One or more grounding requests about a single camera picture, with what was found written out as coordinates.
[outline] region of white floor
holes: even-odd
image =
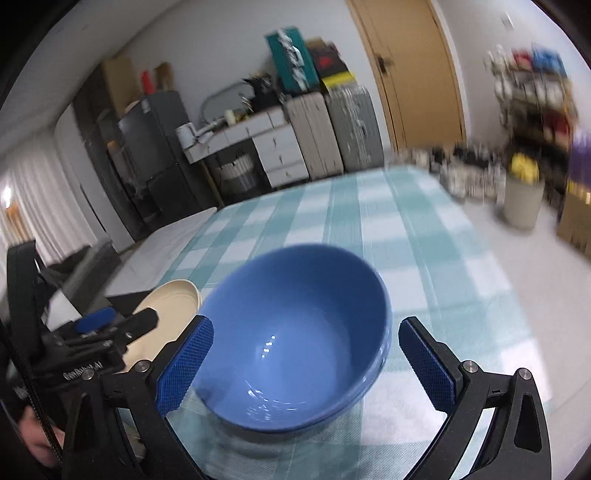
[[[591,262],[557,237],[556,211],[545,204],[531,233],[504,224],[490,204],[468,202],[464,211],[499,259],[539,341],[553,391],[553,478],[564,479],[591,441]]]

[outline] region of white curtain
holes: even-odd
[[[0,177],[0,192],[6,185],[6,175],[4,175]],[[18,235],[8,222],[7,216],[0,212],[0,298],[2,296],[1,292],[6,287],[6,253],[8,247],[19,242]]]
[[[0,188],[8,185],[22,219],[37,241],[46,264],[96,242],[95,234],[76,202],[49,131],[39,132],[0,160]],[[11,242],[0,224],[0,264],[5,268]]]

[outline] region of light blue checkered tablecloth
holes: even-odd
[[[516,295],[462,209],[426,173],[373,170],[310,183],[232,205],[209,219],[162,283],[188,278],[207,296],[245,261],[297,243],[344,247],[379,272],[394,325],[417,316],[458,358],[492,372],[529,367],[550,392],[536,341]],[[237,432],[192,389],[168,419],[197,464],[217,479],[401,479],[445,416],[431,406],[398,346],[367,393],[333,423],[296,437]],[[486,432],[484,414],[455,478]]]

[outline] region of gray suitcase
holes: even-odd
[[[326,105],[345,170],[383,167],[384,148],[368,90],[358,85],[333,89]]]
[[[285,106],[310,178],[342,174],[343,161],[322,94],[302,95]]]

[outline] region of refrigerator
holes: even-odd
[[[142,97],[120,120],[140,188],[146,187],[165,225],[217,206],[201,171],[191,168],[176,136],[189,122],[178,92]]]

